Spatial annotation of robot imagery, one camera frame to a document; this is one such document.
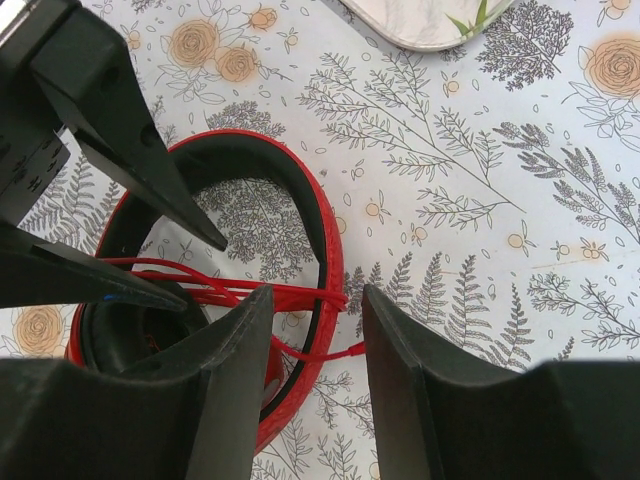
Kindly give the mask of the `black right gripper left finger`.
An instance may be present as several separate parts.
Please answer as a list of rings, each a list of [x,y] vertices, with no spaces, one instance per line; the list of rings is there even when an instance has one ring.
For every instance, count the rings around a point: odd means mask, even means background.
[[[272,333],[262,286],[118,375],[66,360],[1,363],[5,479],[247,479]]]

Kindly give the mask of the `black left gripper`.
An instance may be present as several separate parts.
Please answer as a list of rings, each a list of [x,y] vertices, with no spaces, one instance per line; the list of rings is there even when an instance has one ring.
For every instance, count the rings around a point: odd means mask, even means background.
[[[78,1],[1,3],[1,228],[13,229],[69,157],[89,162],[218,250],[140,90],[124,39]]]

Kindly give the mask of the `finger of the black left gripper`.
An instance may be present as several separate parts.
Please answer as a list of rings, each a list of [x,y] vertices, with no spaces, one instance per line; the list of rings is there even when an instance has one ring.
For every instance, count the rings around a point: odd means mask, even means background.
[[[101,302],[186,308],[178,296],[102,260],[15,226],[1,226],[3,308]]]

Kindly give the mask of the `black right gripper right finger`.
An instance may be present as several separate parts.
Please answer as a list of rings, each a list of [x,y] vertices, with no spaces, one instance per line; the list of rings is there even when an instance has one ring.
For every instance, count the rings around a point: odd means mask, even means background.
[[[385,479],[635,479],[639,366],[495,366],[363,291],[379,471]]]

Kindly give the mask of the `red black headphones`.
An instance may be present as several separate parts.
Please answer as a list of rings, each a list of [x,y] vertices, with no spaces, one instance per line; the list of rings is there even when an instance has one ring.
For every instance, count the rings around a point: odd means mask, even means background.
[[[159,215],[126,194],[109,219],[98,255],[183,298],[187,308],[171,312],[116,302],[80,305],[65,355],[82,367],[120,373],[205,328],[206,307],[232,308],[258,286],[270,284],[275,312],[302,311],[310,320],[300,351],[280,340],[270,347],[257,433],[257,445],[264,448],[309,395],[329,359],[338,314],[346,307],[337,222],[311,171],[270,137],[217,129],[191,136],[169,152],[197,204],[215,211],[229,234],[229,259],[257,262],[256,278],[210,282],[193,270],[174,274],[162,257],[134,264]]]

